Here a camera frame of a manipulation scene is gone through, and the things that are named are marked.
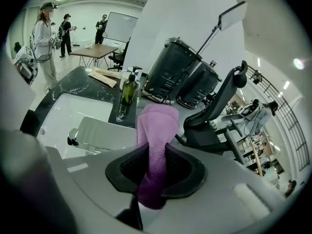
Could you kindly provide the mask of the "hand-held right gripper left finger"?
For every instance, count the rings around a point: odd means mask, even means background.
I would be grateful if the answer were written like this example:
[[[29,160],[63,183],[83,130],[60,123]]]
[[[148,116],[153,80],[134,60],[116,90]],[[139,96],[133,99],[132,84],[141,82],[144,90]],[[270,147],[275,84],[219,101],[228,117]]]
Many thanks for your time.
[[[137,187],[148,167],[148,145],[64,160],[68,172],[87,197],[106,213],[139,231]]]

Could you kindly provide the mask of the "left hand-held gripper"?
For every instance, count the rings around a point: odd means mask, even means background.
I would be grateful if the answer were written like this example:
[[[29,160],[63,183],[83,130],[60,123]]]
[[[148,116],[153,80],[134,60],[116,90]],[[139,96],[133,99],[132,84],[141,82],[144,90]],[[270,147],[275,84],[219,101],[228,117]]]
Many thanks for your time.
[[[38,74],[38,66],[33,51],[23,46],[16,54],[14,65],[28,85],[31,85]]]

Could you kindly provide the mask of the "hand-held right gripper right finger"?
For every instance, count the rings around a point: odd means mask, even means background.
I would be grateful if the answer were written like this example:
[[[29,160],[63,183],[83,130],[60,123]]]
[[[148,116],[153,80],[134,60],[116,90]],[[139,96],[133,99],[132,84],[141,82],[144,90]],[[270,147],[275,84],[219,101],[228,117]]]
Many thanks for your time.
[[[270,183],[223,156],[176,145],[199,159],[207,179],[187,198],[167,200],[147,234],[261,234],[285,203]]]

